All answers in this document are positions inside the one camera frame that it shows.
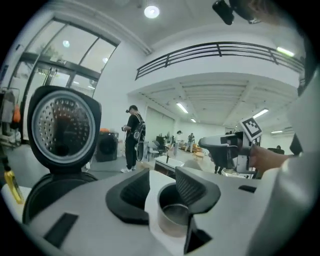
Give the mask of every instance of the yellow object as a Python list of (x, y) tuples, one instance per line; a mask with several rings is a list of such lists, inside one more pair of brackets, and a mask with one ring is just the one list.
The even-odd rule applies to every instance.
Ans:
[(20, 191), (20, 188), (19, 188), (18, 183), (16, 181), (15, 174), (8, 165), (6, 165), (4, 167), (4, 179), (5, 179), (6, 183), (8, 184), (8, 186), (11, 190), (11, 193), (12, 193), (14, 199), (16, 200), (16, 202), (19, 205), (24, 204), (25, 199)]

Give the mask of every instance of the black washing machine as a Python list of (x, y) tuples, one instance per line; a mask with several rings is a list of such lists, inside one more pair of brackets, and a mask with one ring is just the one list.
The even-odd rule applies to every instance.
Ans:
[(119, 133), (100, 131), (96, 143), (97, 162), (107, 162), (117, 159)]

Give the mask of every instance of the metal cup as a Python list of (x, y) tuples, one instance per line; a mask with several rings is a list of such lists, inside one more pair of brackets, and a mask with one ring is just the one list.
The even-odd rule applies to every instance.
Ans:
[(180, 197), (176, 183), (165, 185), (158, 194), (158, 224), (167, 235), (183, 237), (187, 234), (189, 210)]

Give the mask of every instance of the perforated metal plate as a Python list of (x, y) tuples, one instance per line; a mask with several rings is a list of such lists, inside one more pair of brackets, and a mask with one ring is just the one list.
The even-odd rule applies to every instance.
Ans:
[(75, 93), (57, 90), (36, 106), (32, 137), (45, 157), (59, 164), (83, 158), (94, 143), (96, 124), (87, 103)]

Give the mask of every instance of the balcony railing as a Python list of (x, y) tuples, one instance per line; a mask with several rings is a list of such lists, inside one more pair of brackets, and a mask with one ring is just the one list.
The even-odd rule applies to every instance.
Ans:
[(304, 65), (300, 60), (289, 57), (276, 49), (248, 42), (207, 42), (172, 51), (137, 69), (135, 80), (153, 71), (170, 65), (204, 57), (240, 56), (256, 58), (276, 65), (285, 66), (300, 73)]

